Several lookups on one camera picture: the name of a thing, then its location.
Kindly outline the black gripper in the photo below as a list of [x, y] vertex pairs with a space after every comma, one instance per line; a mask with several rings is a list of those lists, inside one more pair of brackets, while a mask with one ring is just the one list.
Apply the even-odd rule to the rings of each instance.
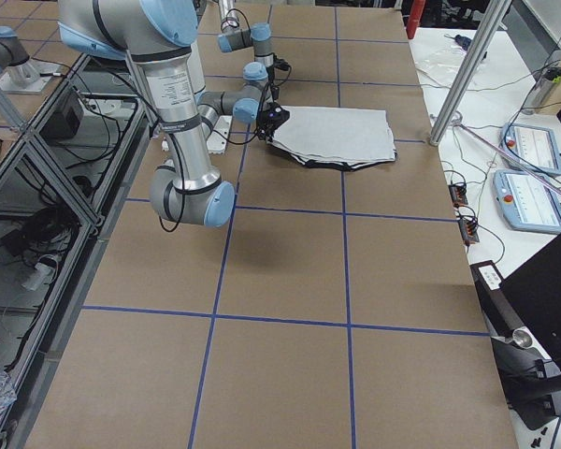
[[277, 102], [280, 96], [280, 87], [276, 83], [276, 69], [274, 67], [268, 67], [267, 72], [267, 83], [266, 83], [266, 103]]
[[271, 140], [275, 132], [275, 117], [270, 114], [260, 114], [256, 119], [256, 136], [260, 140]]

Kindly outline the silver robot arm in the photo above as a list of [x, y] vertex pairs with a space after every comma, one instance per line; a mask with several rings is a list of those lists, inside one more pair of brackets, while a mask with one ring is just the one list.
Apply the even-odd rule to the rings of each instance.
[[220, 30], [218, 45], [222, 53], [253, 49], [254, 61], [262, 63], [271, 83], [273, 100], [279, 99], [280, 88], [276, 85], [276, 65], [279, 61], [273, 51], [271, 29], [268, 22], [249, 24], [247, 16], [235, 7], [235, 2], [218, 2]]
[[271, 140], [288, 120], [277, 102], [275, 54], [270, 26], [242, 30], [222, 23], [221, 51], [252, 48], [242, 88], [207, 92], [201, 64], [192, 54], [198, 31], [192, 1], [62, 1], [62, 41], [70, 48], [110, 60], [127, 60], [145, 76], [146, 105], [165, 133], [170, 158], [155, 170], [150, 202], [160, 219], [218, 227], [230, 218], [235, 189], [209, 158], [207, 139], [219, 117], [254, 124], [254, 134]]

